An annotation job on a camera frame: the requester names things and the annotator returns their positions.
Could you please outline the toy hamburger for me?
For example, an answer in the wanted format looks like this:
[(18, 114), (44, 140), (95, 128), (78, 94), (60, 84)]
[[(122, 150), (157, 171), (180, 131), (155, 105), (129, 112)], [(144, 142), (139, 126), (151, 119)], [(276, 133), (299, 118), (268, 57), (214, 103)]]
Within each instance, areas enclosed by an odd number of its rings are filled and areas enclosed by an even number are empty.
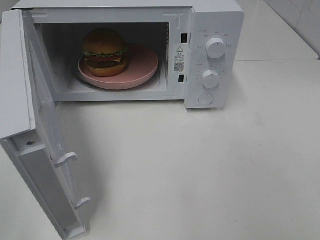
[(127, 43), (120, 33), (109, 28), (89, 32), (82, 42), (84, 63), (97, 77), (111, 77), (124, 71), (128, 63)]

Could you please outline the round white door button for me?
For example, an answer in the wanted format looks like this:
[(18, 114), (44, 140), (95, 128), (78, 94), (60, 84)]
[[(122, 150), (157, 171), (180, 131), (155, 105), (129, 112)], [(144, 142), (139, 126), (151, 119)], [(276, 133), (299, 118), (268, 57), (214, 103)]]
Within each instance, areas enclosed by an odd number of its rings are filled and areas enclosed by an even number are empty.
[(201, 105), (211, 105), (214, 101), (214, 96), (210, 93), (203, 93), (199, 96), (198, 102)]

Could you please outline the lower white dial knob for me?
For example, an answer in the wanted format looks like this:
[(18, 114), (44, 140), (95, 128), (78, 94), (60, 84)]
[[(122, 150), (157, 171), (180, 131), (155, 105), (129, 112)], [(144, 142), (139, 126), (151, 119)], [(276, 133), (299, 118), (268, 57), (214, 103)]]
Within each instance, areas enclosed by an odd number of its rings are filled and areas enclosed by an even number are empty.
[(207, 89), (213, 89), (220, 83), (220, 74), (216, 70), (206, 70), (202, 74), (202, 85)]

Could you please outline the white microwave oven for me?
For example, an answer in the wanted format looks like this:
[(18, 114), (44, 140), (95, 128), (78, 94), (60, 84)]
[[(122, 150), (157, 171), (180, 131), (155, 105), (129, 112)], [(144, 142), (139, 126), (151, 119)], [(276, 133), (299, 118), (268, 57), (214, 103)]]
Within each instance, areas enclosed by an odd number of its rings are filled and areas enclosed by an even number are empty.
[[(234, 0), (21, 0), (11, 10), (30, 11), (52, 68), (48, 81), (55, 102), (182, 100), (188, 109), (223, 107), (244, 21)], [(127, 47), (143, 45), (158, 57), (162, 84), (145, 90), (107, 91), (81, 84), (74, 68), (85, 57), (85, 36), (99, 28), (120, 33)], [(226, 40), (225, 54), (207, 56), (213, 36)], [(173, 47), (185, 50), (184, 72), (173, 71)], [(205, 88), (202, 74), (216, 70), (219, 85)], [(199, 103), (210, 93), (210, 105)]]

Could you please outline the glass microwave turntable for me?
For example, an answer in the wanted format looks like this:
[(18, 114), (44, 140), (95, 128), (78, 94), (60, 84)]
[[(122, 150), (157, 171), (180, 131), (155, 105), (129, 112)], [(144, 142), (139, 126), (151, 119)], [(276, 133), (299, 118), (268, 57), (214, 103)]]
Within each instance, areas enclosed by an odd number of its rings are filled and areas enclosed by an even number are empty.
[(156, 89), (162, 84), (161, 70), (158, 65), (129, 63), (120, 74), (107, 77), (94, 76), (83, 61), (74, 67), (74, 75), (82, 85), (102, 91), (131, 91)]

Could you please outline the white warning label sticker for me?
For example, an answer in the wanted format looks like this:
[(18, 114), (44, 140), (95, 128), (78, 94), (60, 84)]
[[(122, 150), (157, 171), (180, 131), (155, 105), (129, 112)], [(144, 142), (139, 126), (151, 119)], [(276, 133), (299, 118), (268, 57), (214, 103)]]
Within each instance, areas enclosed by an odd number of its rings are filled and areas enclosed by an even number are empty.
[(173, 47), (173, 71), (183, 73), (185, 70), (186, 51), (182, 44)]

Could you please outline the white dial knob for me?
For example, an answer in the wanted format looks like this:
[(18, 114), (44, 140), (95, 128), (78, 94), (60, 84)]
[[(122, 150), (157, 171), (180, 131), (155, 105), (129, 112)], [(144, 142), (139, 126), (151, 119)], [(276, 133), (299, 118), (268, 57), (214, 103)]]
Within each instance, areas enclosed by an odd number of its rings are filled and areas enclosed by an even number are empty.
[(207, 89), (213, 89), (220, 83), (220, 74), (216, 70), (206, 70), (202, 74), (202, 85)]
[(213, 36), (205, 43), (206, 54), (211, 59), (221, 58), (227, 48), (227, 42), (222, 36)]

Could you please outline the pink round plate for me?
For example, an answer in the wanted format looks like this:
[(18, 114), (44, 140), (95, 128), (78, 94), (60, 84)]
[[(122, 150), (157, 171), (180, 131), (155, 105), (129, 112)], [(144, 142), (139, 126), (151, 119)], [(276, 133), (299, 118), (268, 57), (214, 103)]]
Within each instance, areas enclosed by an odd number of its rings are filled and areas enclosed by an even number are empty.
[(82, 57), (77, 70), (83, 81), (106, 90), (127, 90), (149, 81), (159, 65), (157, 54), (141, 44), (128, 45), (127, 52), (113, 61), (96, 62)]

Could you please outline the upper white dial knob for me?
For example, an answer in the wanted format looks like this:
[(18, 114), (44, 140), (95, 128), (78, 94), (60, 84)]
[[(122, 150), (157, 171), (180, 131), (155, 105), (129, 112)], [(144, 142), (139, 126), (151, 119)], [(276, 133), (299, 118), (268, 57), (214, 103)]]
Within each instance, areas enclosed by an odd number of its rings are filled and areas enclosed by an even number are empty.
[(205, 43), (206, 54), (211, 59), (221, 58), (227, 48), (227, 42), (222, 36), (213, 36)]

